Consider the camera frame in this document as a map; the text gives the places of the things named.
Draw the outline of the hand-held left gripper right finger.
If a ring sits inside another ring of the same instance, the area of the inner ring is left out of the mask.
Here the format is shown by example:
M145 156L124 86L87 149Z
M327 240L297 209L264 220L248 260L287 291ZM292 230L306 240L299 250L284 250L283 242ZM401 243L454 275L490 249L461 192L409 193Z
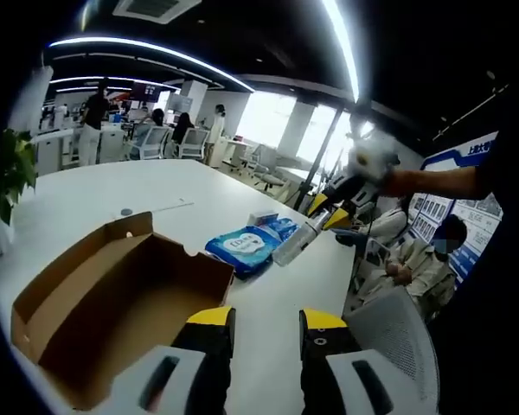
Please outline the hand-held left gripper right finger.
M299 323L304 414L392 413L391 393L342 318L306 308Z

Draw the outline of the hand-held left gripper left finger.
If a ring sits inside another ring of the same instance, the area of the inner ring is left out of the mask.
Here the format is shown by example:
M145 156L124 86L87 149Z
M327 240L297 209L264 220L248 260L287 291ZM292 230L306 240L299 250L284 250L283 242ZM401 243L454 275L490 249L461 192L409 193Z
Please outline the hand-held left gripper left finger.
M156 346L112 384L113 414L222 414L231 383L236 310L191 316L169 346Z

